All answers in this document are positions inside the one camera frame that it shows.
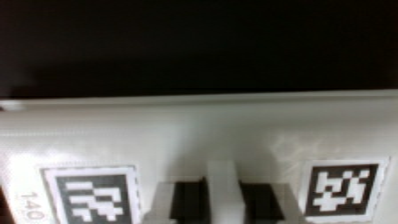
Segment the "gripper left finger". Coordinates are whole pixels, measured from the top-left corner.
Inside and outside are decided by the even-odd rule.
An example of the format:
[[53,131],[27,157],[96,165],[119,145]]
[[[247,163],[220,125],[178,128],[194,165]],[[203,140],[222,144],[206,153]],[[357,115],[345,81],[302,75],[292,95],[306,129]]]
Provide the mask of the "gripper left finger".
[[197,181],[178,182],[174,185],[171,219],[176,224],[208,224],[208,182],[201,178]]

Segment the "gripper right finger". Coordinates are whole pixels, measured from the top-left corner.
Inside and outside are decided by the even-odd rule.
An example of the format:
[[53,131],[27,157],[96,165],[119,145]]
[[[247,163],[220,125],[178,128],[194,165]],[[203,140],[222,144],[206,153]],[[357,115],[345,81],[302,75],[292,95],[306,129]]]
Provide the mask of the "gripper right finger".
[[267,183],[240,183],[245,202],[245,224],[277,224],[284,214],[272,186]]

